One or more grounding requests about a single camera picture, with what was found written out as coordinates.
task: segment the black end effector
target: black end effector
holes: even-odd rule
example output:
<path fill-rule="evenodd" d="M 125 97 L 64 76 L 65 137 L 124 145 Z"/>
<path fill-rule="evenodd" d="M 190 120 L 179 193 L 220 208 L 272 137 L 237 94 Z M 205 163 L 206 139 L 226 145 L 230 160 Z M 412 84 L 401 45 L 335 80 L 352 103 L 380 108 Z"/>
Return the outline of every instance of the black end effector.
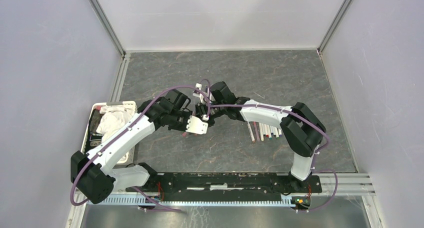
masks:
<path fill-rule="evenodd" d="M 212 93 L 215 101 L 214 105 L 243 105 L 250 100 L 248 97 L 236 97 L 234 93 L 228 88 L 227 84 L 224 81 L 217 82 L 210 87 L 210 92 Z M 219 107 L 211 110 L 209 117 L 209 126 L 212 126 L 215 121 L 215 118 L 218 118 L 222 115 L 227 115 L 231 120 L 237 120 L 244 122 L 243 116 L 240 114 L 241 107 Z"/>
<path fill-rule="evenodd" d="M 298 102 L 291 111 L 326 132 L 325 126 L 304 103 Z M 323 140 L 323 135 L 306 123 L 302 122 L 302 126 L 299 126 L 297 123 L 300 122 L 300 119 L 289 114 L 281 119 L 280 126 L 291 149 L 302 157 L 311 157 L 314 149 Z"/>
<path fill-rule="evenodd" d="M 74 183 L 78 173 L 89 162 L 81 151 L 75 152 L 70 158 L 70 181 Z M 91 163 L 79 179 L 76 187 L 93 203 L 98 204 L 114 189 L 115 178 L 105 175 L 100 166 Z"/>
<path fill-rule="evenodd" d="M 154 128 L 156 130 L 160 127 L 168 126 L 168 130 L 185 132 L 191 112 L 188 109 L 181 109 L 187 100 L 188 103 L 185 107 L 190 104 L 190 98 L 176 89 L 170 90 L 164 97 L 160 97 L 157 102 L 148 109 L 145 115 L 149 118 L 149 122 L 154 123 Z M 143 102 L 137 111 L 139 113 L 143 112 L 151 101 L 152 100 Z"/>

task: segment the white wall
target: white wall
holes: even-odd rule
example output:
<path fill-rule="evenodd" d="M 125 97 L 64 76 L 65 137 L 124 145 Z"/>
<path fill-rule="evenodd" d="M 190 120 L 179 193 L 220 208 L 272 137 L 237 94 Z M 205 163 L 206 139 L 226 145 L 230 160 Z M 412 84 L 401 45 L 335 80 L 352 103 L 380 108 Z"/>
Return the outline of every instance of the white wall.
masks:
<path fill-rule="evenodd" d="M 0 227 L 65 226 L 70 158 L 119 60 L 88 0 L 0 0 Z"/>
<path fill-rule="evenodd" d="M 99 0 L 125 49 L 317 48 L 343 0 Z"/>
<path fill-rule="evenodd" d="M 323 52 L 359 165 L 387 227 L 422 227 L 424 3 L 353 0 Z"/>

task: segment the gray floor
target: gray floor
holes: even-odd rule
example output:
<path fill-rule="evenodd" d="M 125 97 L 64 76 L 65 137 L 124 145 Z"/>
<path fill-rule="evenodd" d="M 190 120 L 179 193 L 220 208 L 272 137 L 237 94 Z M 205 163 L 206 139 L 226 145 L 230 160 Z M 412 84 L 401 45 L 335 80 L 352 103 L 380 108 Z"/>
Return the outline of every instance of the gray floor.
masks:
<path fill-rule="evenodd" d="M 313 197 L 321 205 L 327 197 Z M 340 197 L 324 209 L 296 214 L 287 207 L 177 207 L 185 213 L 140 211 L 133 205 L 88 205 L 83 228 L 369 228 L 360 196 Z"/>
<path fill-rule="evenodd" d="M 325 70 L 315 50 L 133 53 L 121 101 L 152 99 L 176 85 L 203 78 L 225 81 L 236 96 L 291 106 L 307 104 L 327 128 L 331 145 L 317 158 L 318 170 L 354 172 Z M 191 90 L 181 90 L 190 95 Z M 252 143 L 246 123 L 222 117 L 205 135 L 182 137 L 159 129 L 136 146 L 134 162 L 159 172 L 288 172 L 293 151 L 284 138 Z"/>

